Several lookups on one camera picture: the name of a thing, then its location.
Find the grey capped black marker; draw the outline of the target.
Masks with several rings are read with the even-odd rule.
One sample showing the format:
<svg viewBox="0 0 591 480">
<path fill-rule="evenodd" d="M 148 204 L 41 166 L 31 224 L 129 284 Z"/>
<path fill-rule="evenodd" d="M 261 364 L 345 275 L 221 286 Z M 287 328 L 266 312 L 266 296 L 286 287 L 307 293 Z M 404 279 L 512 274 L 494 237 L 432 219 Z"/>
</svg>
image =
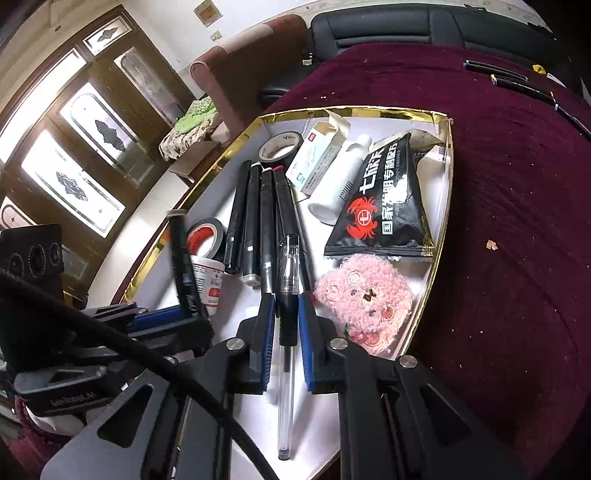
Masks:
<svg viewBox="0 0 591 480">
<path fill-rule="evenodd" d="M 245 224 L 242 236 L 242 282 L 249 287 L 259 287 L 259 192 L 262 167 L 259 162 L 249 169 L 246 190 Z"/>
</svg>

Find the red core tape roll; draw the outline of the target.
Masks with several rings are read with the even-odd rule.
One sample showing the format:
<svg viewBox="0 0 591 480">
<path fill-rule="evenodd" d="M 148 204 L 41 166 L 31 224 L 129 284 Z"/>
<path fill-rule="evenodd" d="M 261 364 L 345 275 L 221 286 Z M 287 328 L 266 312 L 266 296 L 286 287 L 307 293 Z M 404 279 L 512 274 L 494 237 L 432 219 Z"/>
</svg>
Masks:
<svg viewBox="0 0 591 480">
<path fill-rule="evenodd" d="M 206 218 L 192 225 L 187 232 L 190 255 L 221 262 L 225 251 L 225 229 L 216 218 Z"/>
</svg>

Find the thick black pen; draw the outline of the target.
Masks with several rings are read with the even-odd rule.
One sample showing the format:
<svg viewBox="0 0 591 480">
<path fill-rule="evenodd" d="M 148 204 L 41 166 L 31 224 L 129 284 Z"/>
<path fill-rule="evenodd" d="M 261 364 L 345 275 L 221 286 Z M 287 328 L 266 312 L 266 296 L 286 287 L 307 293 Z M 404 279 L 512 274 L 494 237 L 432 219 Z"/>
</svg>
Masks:
<svg viewBox="0 0 591 480">
<path fill-rule="evenodd" d="M 166 215 L 177 298 L 186 317 L 193 316 L 207 320 L 208 313 L 200 300 L 193 265 L 187 250 L 185 215 L 186 211 L 181 209 L 170 210 Z"/>
</svg>

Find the clear gel pen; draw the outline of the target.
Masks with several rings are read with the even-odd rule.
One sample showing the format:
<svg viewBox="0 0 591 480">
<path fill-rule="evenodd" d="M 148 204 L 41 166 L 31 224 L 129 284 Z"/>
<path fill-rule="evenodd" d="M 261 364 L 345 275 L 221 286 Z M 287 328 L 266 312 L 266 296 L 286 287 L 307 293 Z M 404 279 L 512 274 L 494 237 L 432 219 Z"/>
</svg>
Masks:
<svg viewBox="0 0 591 480">
<path fill-rule="evenodd" d="M 280 243 L 280 396 L 277 456 L 291 457 L 294 421 L 294 349 L 297 347 L 298 292 L 300 292 L 300 240 L 287 235 Z"/>
</svg>

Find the pink plush toy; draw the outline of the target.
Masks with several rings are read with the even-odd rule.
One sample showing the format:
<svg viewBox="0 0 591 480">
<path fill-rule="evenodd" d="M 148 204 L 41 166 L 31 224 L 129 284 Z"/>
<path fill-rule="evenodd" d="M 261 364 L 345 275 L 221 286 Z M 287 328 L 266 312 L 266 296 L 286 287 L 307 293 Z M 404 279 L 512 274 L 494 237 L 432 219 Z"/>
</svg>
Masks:
<svg viewBox="0 0 591 480">
<path fill-rule="evenodd" d="M 346 337 L 375 356 L 389 351 L 414 304 L 405 277 L 372 254 L 354 254 L 322 275 L 314 295 L 335 314 Z"/>
</svg>

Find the red capped black marker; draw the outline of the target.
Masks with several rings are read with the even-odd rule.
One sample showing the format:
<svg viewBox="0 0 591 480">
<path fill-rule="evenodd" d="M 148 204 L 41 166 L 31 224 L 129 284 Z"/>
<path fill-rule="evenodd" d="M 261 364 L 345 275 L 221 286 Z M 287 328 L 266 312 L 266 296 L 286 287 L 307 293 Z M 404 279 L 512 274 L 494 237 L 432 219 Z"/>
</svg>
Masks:
<svg viewBox="0 0 591 480">
<path fill-rule="evenodd" d="M 274 186 L 276 186 L 276 199 L 279 205 L 280 223 L 283 227 L 283 235 L 296 235 L 300 240 L 300 275 L 301 289 L 311 291 L 312 276 L 310 263 L 308 262 L 308 245 L 301 230 L 300 215 L 296 202 L 294 202 L 293 191 L 287 181 L 287 170 L 283 166 L 273 169 Z"/>
</svg>

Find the white spray bottle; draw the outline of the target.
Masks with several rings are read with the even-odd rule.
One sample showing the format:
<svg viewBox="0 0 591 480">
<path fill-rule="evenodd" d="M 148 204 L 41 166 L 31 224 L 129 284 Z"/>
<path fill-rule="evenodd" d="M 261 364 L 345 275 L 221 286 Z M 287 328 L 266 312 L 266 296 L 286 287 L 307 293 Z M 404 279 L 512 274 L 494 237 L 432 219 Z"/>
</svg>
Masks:
<svg viewBox="0 0 591 480">
<path fill-rule="evenodd" d="M 308 200 L 311 215 L 324 224 L 335 225 L 372 143 L 367 134 L 346 140 Z"/>
</svg>

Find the black crab snack packet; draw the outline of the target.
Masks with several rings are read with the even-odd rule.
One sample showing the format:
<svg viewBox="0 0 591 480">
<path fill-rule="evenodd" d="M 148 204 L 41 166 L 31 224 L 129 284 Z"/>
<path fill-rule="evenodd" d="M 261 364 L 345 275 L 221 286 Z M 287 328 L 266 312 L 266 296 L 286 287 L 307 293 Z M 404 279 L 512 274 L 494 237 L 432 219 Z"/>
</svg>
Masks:
<svg viewBox="0 0 591 480">
<path fill-rule="evenodd" d="M 406 132 L 363 160 L 325 244 L 325 256 L 434 256 L 411 139 Z"/>
</svg>

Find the black tape roll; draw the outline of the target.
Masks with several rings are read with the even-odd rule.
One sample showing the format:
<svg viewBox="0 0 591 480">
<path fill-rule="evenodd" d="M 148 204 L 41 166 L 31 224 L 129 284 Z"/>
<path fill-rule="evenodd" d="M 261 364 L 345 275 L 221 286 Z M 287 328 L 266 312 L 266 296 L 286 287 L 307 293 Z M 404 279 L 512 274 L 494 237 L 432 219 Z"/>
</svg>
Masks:
<svg viewBox="0 0 591 480">
<path fill-rule="evenodd" d="M 257 159 L 263 167 L 287 168 L 303 144 L 303 137 L 296 131 L 285 131 L 274 135 L 260 146 Z"/>
</svg>

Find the white gold small box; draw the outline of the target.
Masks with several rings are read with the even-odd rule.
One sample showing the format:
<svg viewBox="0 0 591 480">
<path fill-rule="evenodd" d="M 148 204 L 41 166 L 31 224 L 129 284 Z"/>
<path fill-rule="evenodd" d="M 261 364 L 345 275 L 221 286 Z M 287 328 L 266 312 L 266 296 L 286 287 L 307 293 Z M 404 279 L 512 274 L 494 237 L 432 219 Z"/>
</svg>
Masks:
<svg viewBox="0 0 591 480">
<path fill-rule="evenodd" d="M 342 116 L 329 112 L 324 120 L 304 134 L 300 150 L 287 169 L 287 179 L 298 193 L 311 196 L 349 137 L 351 124 Z"/>
</svg>

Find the large white pill bottle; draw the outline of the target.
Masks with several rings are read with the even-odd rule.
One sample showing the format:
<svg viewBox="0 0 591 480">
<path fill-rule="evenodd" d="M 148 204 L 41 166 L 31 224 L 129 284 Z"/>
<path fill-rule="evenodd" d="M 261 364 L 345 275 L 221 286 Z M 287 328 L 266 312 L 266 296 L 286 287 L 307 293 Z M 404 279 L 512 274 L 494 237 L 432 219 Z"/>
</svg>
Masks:
<svg viewBox="0 0 591 480">
<path fill-rule="evenodd" d="M 216 313 L 221 296 L 224 265 L 214 259 L 190 256 L 199 298 L 209 316 Z"/>
</svg>

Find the pink capped black marker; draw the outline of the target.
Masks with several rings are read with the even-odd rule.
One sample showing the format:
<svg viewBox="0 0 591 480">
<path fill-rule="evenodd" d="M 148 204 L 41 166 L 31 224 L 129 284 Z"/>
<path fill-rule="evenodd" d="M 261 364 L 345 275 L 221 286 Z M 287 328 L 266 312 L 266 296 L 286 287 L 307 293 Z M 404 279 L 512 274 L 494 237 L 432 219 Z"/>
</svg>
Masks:
<svg viewBox="0 0 591 480">
<path fill-rule="evenodd" d="M 240 252 L 242 251 L 242 229 L 245 221 L 245 198 L 249 186 L 249 171 L 252 161 L 246 160 L 238 169 L 235 198 L 233 198 L 226 243 L 224 251 L 224 269 L 228 274 L 236 274 L 240 269 Z"/>
</svg>

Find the wooden glass door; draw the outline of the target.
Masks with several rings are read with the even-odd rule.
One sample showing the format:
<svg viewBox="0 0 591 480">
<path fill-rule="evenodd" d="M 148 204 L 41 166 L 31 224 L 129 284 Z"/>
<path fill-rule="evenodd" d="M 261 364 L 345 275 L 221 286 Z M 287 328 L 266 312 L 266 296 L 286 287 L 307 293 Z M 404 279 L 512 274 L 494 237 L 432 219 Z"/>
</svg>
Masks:
<svg viewBox="0 0 591 480">
<path fill-rule="evenodd" d="M 116 6 L 45 60 L 2 113 L 1 225 L 60 225 L 69 293 L 88 291 L 164 174 L 159 144 L 192 98 Z"/>
</svg>

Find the black teal tipped pen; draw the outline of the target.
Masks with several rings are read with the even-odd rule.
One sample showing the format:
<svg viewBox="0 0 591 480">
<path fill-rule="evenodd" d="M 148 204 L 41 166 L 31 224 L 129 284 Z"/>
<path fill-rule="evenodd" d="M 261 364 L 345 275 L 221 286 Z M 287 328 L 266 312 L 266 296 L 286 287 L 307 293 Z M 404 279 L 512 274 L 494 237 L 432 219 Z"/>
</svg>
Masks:
<svg viewBox="0 0 591 480">
<path fill-rule="evenodd" d="M 591 140 L 591 130 L 581 122 L 576 116 L 568 113 L 559 103 L 554 103 L 554 110 L 572 125 L 585 139 Z"/>
</svg>

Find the black gold tipped pen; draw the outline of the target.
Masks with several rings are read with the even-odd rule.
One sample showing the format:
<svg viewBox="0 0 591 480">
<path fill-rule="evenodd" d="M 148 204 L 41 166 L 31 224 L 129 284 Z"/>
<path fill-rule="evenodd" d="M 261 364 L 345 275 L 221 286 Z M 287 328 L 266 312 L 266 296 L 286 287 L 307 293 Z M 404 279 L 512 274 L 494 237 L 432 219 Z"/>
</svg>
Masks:
<svg viewBox="0 0 591 480">
<path fill-rule="evenodd" d="M 550 91 L 541 90 L 527 83 L 517 82 L 494 74 L 491 74 L 490 78 L 492 83 L 499 88 L 525 95 L 549 105 L 554 105 L 556 103 L 556 100 Z"/>
</svg>

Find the black pen far left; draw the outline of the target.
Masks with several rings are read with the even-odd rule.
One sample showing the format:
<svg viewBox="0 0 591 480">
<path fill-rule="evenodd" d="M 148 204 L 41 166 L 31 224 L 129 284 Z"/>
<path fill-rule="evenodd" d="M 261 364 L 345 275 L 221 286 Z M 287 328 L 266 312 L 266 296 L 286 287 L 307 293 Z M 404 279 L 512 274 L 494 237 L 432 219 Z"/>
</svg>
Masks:
<svg viewBox="0 0 591 480">
<path fill-rule="evenodd" d="M 488 76 L 494 75 L 495 77 L 502 77 L 515 82 L 528 82 L 528 77 L 526 75 L 497 65 L 466 59 L 463 62 L 463 66 L 467 71 L 474 73 L 480 73 Z"/>
</svg>

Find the black sofa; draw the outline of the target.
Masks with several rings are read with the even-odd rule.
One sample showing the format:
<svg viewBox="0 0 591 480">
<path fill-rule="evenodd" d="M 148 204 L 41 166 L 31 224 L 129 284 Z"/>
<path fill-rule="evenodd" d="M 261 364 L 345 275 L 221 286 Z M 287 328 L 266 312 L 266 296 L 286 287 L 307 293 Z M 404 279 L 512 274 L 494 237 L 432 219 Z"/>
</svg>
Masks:
<svg viewBox="0 0 591 480">
<path fill-rule="evenodd" d="M 489 53 L 513 62 L 538 64 L 581 95 L 581 78 L 549 30 L 474 7 L 387 4 L 318 14 L 307 32 L 311 65 L 291 67 L 259 90 L 273 103 L 322 62 L 356 45 L 377 42 L 422 43 Z"/>
</svg>

